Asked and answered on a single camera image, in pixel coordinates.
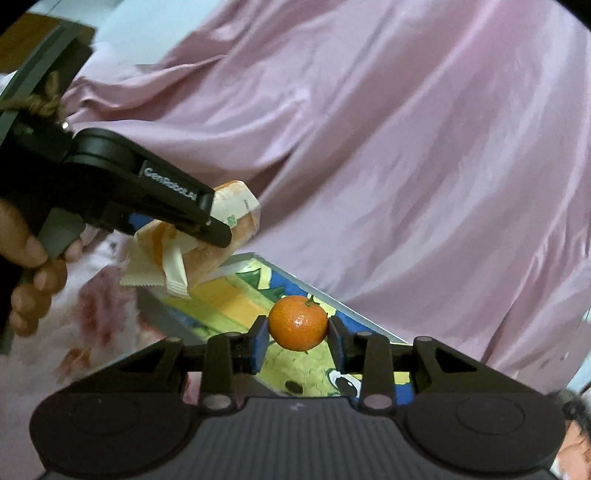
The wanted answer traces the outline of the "left hand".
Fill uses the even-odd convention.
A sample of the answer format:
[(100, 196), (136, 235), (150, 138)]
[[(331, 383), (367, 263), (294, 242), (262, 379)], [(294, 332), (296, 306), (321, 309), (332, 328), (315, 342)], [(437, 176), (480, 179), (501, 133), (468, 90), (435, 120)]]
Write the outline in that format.
[(30, 337), (37, 331), (52, 298), (66, 285), (66, 264), (77, 261), (82, 253), (83, 242), (77, 238), (51, 260), (17, 208), (1, 201), (1, 256), (32, 273), (32, 279), (16, 286), (10, 296), (8, 321), (17, 336)]

